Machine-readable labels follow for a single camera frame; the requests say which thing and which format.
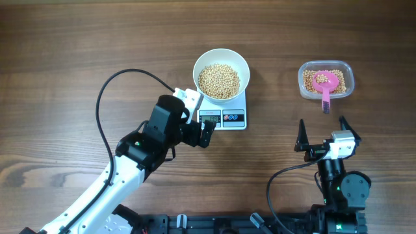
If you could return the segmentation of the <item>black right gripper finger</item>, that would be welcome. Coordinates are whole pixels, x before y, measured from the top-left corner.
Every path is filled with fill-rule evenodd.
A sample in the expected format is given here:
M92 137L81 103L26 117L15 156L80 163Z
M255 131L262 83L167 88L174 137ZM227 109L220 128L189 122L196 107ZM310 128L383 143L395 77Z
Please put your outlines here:
M299 122L299 128L298 128L298 136L295 142L294 151L300 152L300 151L308 151L309 150L309 141L306 133L306 127L304 120L301 119Z
M349 125L349 123L347 122L347 120L345 119L344 116L339 117L339 123L340 123L340 126L341 126L342 130L351 131L351 133L354 136L354 140L355 140L356 145L359 145L359 143L361 142L361 137L353 130L353 128Z

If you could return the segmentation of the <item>pink plastic scoop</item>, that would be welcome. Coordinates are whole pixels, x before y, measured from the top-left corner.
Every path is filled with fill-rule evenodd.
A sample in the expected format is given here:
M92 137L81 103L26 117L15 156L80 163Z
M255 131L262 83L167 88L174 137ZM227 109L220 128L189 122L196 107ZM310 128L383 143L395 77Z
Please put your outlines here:
M327 81L317 83L319 76L325 76ZM330 113L330 92L333 92L339 84L339 79L330 71L318 71L313 76L313 88L322 93L322 111L324 114Z

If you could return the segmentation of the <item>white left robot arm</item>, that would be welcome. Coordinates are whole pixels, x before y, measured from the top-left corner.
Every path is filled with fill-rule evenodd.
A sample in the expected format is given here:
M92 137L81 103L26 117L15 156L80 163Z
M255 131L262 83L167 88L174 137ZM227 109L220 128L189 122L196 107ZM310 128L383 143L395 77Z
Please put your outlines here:
M103 173L60 216L41 230L59 233L131 233L137 225L117 206L137 190L179 143L206 148L215 125L192 120L203 96L187 90L162 95L150 119L119 141Z

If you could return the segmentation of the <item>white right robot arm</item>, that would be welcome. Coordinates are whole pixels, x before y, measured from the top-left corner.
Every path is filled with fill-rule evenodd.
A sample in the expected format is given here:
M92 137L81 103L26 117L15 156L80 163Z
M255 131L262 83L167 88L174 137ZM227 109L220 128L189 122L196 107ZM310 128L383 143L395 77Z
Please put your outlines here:
M366 233L362 211L370 194L371 180L362 172L345 170L344 161L356 154L361 137L345 117L339 118L341 129L331 133L321 144L310 144L306 127L300 120L294 150L304 152L304 161L318 167L322 205L308 212L308 233Z

